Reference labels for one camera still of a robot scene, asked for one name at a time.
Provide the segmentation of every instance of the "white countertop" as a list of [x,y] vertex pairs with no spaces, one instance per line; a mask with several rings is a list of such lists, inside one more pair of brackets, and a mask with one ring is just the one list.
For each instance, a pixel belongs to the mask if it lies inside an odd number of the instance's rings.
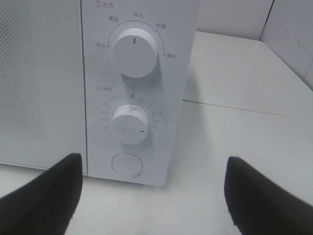
[[[313,92],[253,40],[197,33],[190,71],[165,186],[85,177],[67,235],[239,235],[224,199],[229,156],[313,204]],[[0,172],[0,196],[41,173]]]

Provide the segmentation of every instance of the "white microwave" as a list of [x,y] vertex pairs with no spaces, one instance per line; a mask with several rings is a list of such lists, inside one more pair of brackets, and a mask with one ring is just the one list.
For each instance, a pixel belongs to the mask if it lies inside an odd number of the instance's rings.
[[0,162],[163,185],[199,0],[1,0]]

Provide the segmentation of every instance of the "white knob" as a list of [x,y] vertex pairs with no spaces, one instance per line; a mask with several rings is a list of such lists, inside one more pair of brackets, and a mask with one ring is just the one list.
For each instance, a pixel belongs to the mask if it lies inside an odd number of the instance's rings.
[[119,107],[110,124],[111,133],[124,144],[137,144],[142,142],[149,128],[147,113],[135,105]]
[[157,42],[151,34],[140,28],[123,31],[112,49],[116,69],[128,77],[148,75],[157,63]]

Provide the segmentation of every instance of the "timer knob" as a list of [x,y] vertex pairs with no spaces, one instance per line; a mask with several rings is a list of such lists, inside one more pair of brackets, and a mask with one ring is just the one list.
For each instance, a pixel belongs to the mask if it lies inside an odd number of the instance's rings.
[[124,144],[142,142],[149,128],[147,113],[135,105],[123,105],[115,111],[111,124],[111,133]]

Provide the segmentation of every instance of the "power knob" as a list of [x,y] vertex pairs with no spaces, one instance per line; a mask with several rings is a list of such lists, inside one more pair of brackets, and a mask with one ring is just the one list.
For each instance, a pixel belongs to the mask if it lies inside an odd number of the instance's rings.
[[147,31],[130,28],[115,40],[112,61],[118,71],[127,77],[147,76],[157,64],[157,42]]

